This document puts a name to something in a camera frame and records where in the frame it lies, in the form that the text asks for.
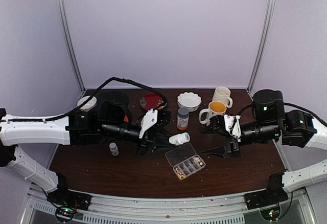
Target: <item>vent grille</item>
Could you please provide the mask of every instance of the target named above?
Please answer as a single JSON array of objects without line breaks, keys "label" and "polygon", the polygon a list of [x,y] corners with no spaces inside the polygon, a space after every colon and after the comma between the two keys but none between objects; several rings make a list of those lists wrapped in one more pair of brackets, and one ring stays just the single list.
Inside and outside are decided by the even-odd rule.
[{"label": "vent grille", "polygon": [[[34,209],[54,215],[56,209],[41,202],[36,201]],[[96,216],[96,214],[83,213],[82,216],[75,216],[75,221],[86,224],[245,224],[243,214],[210,219],[206,221],[131,221],[114,219],[104,216]]]},{"label": "vent grille", "polygon": [[34,205],[34,208],[36,210],[40,210],[40,211],[43,211],[43,212],[46,212],[46,213],[49,213],[49,214],[54,214],[56,209],[52,206],[49,206],[49,205],[45,205],[45,204],[41,204],[41,203],[38,203],[36,202],[35,205]]},{"label": "vent grille", "polygon": [[[152,224],[152,223],[170,223],[170,221],[154,221],[154,222],[145,222],[145,221],[123,221],[123,220],[114,220],[112,218],[106,217],[95,217],[88,214],[84,214],[83,222],[88,224]],[[202,222],[181,222],[181,221],[174,221],[171,223],[178,223],[178,224],[244,224],[244,216],[237,215],[232,217],[225,217],[225,218],[217,218],[215,220],[210,221],[202,221]]]}]

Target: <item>black cable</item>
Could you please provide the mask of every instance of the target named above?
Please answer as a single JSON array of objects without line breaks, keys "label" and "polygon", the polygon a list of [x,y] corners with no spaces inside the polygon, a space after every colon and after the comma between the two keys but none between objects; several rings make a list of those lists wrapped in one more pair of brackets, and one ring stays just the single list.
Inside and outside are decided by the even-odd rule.
[{"label": "black cable", "polygon": [[284,102],[284,105],[287,105],[287,106],[291,106],[291,107],[295,107],[295,108],[297,108],[297,109],[300,109],[300,110],[303,110],[303,111],[305,111],[305,112],[307,112],[307,113],[310,113],[312,116],[314,116],[320,123],[322,123],[324,126],[326,126],[327,127],[327,123],[323,120],[323,119],[321,119],[320,117],[318,117],[317,116],[317,114],[315,114],[314,112],[312,112],[312,111],[310,111],[310,110],[308,110],[308,109],[306,109],[306,108],[304,108],[304,107],[301,107],[301,106],[299,106],[299,105],[295,105],[295,104],[292,104],[292,103],[286,103],[286,102]]},{"label": "black cable", "polygon": [[278,218],[278,220],[282,219],[287,214],[287,212],[291,208],[292,202],[293,202],[293,192],[291,192],[291,200],[290,200],[290,204],[288,205],[288,208],[286,209],[286,211],[284,212],[284,214],[281,217]]},{"label": "black cable", "polygon": [[148,87],[146,85],[143,85],[141,83],[135,82],[133,80],[129,80],[129,79],[124,79],[124,78],[118,78],[118,77],[111,77],[109,79],[107,79],[104,83],[102,83],[95,91],[92,95],[90,95],[90,97],[88,97],[82,104],[80,104],[79,106],[75,107],[74,109],[66,112],[65,114],[61,114],[55,117],[51,117],[51,118],[46,118],[46,119],[36,119],[36,118],[29,118],[29,119],[24,119],[24,118],[14,118],[14,119],[9,119],[8,122],[50,122],[50,121],[55,121],[58,119],[62,119],[66,116],[71,115],[72,113],[76,112],[77,110],[79,110],[81,107],[83,107],[87,102],[89,102],[105,85],[107,85],[108,83],[110,83],[111,81],[117,81],[117,82],[122,82],[122,83],[128,83],[131,85],[134,85],[136,87],[140,87],[143,88],[145,90],[148,90],[150,92],[153,92],[154,94],[160,96],[160,98],[163,100],[163,103],[161,103],[160,105],[158,105],[158,107],[156,107],[156,109],[160,108],[160,107],[165,107],[167,104],[167,98],[160,92],[158,92],[157,90],[155,90],[154,88]]},{"label": "black cable", "polygon": [[[45,194],[46,200],[47,200],[48,202],[50,202],[50,204],[52,204],[52,205],[56,208],[56,211],[55,211],[55,217],[56,217],[56,219],[57,219],[58,221],[66,223],[66,222],[71,221],[71,220],[75,217],[75,215],[76,215],[76,213],[77,213],[76,210],[73,210],[71,207],[68,207],[68,206],[56,206],[56,205],[55,205],[55,204],[54,204],[54,203],[49,199],[49,196],[48,196],[48,194],[46,193],[46,191],[45,191],[43,188],[41,188],[41,189],[42,189],[43,193]],[[62,218],[62,217],[59,217],[58,214],[60,214],[60,212],[61,212],[62,210],[66,211],[66,209],[69,209],[69,210],[70,210],[70,212],[72,213],[72,216],[71,216],[70,218],[68,218],[68,219],[64,219],[64,218]]]},{"label": "black cable", "polygon": [[232,132],[233,132],[233,130],[234,130],[234,127],[235,127],[235,125],[236,125],[236,122],[237,122],[237,119],[236,119],[236,117],[234,118],[234,120],[233,120],[233,124],[232,124],[232,126],[231,126],[231,128],[230,128],[230,132],[229,132],[229,134],[232,136]]},{"label": "black cable", "polygon": [[249,109],[252,106],[253,106],[252,104],[244,106],[242,109],[240,109],[240,111],[237,113],[237,115],[241,115],[246,109]]}]

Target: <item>black bracket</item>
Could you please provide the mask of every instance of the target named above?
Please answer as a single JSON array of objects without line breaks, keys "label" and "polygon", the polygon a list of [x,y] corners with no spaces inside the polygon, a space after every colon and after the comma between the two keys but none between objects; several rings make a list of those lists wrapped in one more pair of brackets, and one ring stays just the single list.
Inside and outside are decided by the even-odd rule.
[{"label": "black bracket", "polygon": [[226,145],[224,147],[216,147],[213,149],[203,151],[201,153],[206,155],[217,156],[224,159],[241,157],[239,143],[236,139],[234,139],[231,136],[228,136],[226,138]]},{"label": "black bracket", "polygon": [[67,179],[62,174],[57,173],[57,190],[47,195],[47,200],[59,206],[67,206],[72,209],[88,210],[91,203],[91,195],[68,190]]},{"label": "black bracket", "polygon": [[137,145],[137,156],[148,155],[153,152],[167,149],[175,149],[176,147],[169,143],[168,137],[160,137],[156,132],[147,131],[143,139]]},{"label": "black bracket", "polygon": [[246,193],[244,197],[248,210],[275,205],[288,200],[288,195],[283,189]]},{"label": "black bracket", "polygon": [[284,173],[273,174],[269,177],[266,190],[251,192],[244,195],[246,206],[249,210],[275,205],[288,200],[287,193],[283,190]]}]

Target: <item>metal frame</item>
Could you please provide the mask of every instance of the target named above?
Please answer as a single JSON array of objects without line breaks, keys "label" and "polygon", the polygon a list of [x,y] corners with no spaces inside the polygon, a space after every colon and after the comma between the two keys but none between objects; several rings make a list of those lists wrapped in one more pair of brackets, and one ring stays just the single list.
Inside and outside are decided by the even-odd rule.
[{"label": "metal frame", "polygon": [[[91,194],[88,211],[78,211],[76,220],[82,223],[245,223],[244,214],[258,211],[246,208],[244,193],[199,198],[128,198]],[[307,224],[316,218],[304,189],[296,190],[293,199],[299,200]],[[53,214],[55,208],[45,199],[40,188],[31,185],[21,224],[29,224],[34,210]]]},{"label": "metal frame", "polygon": [[254,82],[255,82],[256,76],[258,75],[259,67],[260,67],[260,64],[261,64],[261,61],[263,58],[263,53],[264,53],[264,50],[266,47],[268,32],[270,29],[273,13],[274,13],[274,9],[275,9],[275,3],[276,3],[276,0],[268,0],[266,17],[265,17],[264,27],[263,27],[262,35],[261,35],[261,41],[260,41],[259,49],[258,49],[258,52],[256,55],[250,82],[247,87],[247,90],[251,95],[253,95],[252,90],[253,90]]},{"label": "metal frame", "polygon": [[58,6],[59,6],[61,22],[62,22],[62,27],[63,27],[63,31],[64,31],[65,42],[66,42],[69,58],[71,60],[72,66],[73,66],[74,74],[75,74],[75,77],[77,79],[80,91],[84,92],[85,87],[84,87],[84,83],[83,83],[83,80],[82,80],[80,70],[78,68],[78,64],[77,64],[77,60],[76,60],[76,56],[75,56],[75,51],[74,51],[73,43],[72,43],[72,37],[71,37],[71,34],[69,32],[64,0],[57,0],[57,2],[58,2]]}]

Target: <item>mug handle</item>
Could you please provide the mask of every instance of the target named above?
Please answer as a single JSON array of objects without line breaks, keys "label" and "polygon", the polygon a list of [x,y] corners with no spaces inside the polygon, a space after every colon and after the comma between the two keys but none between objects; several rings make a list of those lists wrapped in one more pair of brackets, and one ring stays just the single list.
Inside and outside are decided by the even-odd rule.
[{"label": "mug handle", "polygon": [[201,124],[206,124],[207,123],[207,118],[206,119],[204,119],[204,120],[201,120],[201,116],[202,116],[202,114],[204,114],[204,113],[208,113],[210,110],[207,108],[207,109],[203,109],[203,110],[201,110],[200,111],[200,113],[199,113],[199,122],[201,123]]},{"label": "mug handle", "polygon": [[233,100],[231,99],[231,97],[227,97],[227,100],[229,100],[229,104],[226,105],[226,107],[231,108],[233,106]]}]

